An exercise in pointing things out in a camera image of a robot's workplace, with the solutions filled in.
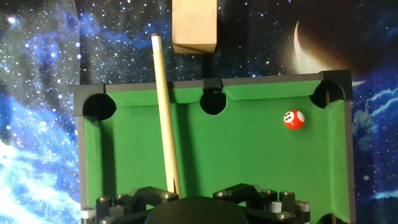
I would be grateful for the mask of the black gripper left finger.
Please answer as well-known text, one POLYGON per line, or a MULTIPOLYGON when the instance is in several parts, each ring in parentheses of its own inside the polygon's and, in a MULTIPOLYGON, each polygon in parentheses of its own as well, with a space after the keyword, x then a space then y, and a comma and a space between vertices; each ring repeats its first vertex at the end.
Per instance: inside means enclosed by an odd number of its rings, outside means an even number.
POLYGON ((156 207, 178 199, 178 194, 155 187, 134 189, 115 198, 102 196, 94 206, 81 209, 81 224, 145 223, 150 214, 148 205, 156 207))

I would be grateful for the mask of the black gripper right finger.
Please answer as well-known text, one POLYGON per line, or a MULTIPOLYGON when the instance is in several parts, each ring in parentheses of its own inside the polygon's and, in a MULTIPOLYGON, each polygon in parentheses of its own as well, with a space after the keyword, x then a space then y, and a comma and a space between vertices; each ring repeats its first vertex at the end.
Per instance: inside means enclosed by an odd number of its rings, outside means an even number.
POLYGON ((236 215, 233 220, 237 223, 310 224, 310 203, 297 200, 288 190, 277 192, 258 185, 237 184, 213 193, 213 198, 237 209, 227 216, 236 215))

